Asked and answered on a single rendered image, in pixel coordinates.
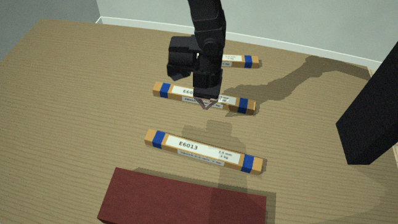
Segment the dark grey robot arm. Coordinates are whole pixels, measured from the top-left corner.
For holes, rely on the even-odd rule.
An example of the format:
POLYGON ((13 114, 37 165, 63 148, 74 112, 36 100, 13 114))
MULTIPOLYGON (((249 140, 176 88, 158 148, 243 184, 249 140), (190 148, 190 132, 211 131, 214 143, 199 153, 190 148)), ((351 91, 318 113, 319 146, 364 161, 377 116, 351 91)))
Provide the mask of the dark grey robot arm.
POLYGON ((221 0, 188 0, 188 3, 195 31, 191 36, 171 38, 167 74, 177 81, 193 72, 193 87, 206 89, 208 75, 198 66, 211 73, 222 66, 226 32, 224 10, 221 0))

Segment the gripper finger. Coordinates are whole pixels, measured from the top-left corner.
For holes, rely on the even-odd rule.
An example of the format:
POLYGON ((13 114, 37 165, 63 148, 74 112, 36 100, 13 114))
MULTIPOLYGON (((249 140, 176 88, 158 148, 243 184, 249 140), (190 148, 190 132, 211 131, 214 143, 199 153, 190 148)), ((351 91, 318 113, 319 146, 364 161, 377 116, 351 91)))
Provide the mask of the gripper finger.
POLYGON ((215 104, 215 103, 218 102, 218 100, 219 100, 219 95, 218 95, 218 99, 213 99, 213 98, 211 98, 211 99, 206 99, 206 98, 198 98, 198 97, 194 97, 194 96, 193 96, 193 98, 201 105, 201 107, 202 107, 204 110, 208 110, 213 104, 215 104), (204 100, 210 100, 210 102, 205 106, 205 104, 203 103, 202 99, 204 99, 204 100))

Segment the tan pack of welding electrodes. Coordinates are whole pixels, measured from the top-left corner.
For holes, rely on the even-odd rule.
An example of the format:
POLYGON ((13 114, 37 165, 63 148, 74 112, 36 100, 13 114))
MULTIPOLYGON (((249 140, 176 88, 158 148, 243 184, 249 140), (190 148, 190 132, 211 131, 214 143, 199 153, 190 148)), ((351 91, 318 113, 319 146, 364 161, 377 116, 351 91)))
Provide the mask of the tan pack of welding electrodes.
MULTIPOLYGON (((173 100, 179 100, 199 105, 199 103, 193 98, 193 88, 156 82, 152 90, 154 96, 170 98, 173 100)), ((202 99, 202 101, 205 106, 210 102, 210 100, 204 99, 202 99)), ((255 110, 255 104, 256 101, 254 100, 219 94, 218 102, 213 104, 211 107, 253 115, 255 110)))

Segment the tan welding electrode pack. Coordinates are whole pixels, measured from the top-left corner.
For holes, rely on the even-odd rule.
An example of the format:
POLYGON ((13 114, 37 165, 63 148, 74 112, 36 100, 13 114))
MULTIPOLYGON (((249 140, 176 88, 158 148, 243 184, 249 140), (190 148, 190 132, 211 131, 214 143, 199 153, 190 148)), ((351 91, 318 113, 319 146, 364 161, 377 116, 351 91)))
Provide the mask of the tan welding electrode pack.
POLYGON ((258 56, 223 54, 222 66, 236 68, 258 68, 258 56))

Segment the tan cardboard pack with blue bands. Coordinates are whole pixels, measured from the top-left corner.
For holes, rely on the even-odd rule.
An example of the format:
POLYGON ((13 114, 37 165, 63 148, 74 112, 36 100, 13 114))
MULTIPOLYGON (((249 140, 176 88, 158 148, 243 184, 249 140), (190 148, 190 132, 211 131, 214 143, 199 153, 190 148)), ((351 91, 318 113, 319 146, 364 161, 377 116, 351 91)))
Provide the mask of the tan cardboard pack with blue bands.
POLYGON ((259 175, 262 159, 149 129, 144 142, 162 150, 259 175))

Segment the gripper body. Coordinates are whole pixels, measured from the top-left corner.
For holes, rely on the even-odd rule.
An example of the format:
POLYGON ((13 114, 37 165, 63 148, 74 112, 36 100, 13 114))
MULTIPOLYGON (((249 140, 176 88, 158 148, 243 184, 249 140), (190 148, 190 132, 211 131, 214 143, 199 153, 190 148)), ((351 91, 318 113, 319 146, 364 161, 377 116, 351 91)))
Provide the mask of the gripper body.
POLYGON ((208 75, 207 79, 207 88, 202 89, 198 87, 193 88, 193 96, 198 98, 206 98, 206 99, 218 99, 218 95, 221 89, 221 82, 222 82, 222 72, 223 69, 219 69, 217 72, 211 73, 202 70, 199 66, 198 69, 208 75), (221 75, 220 75, 221 70, 221 75))

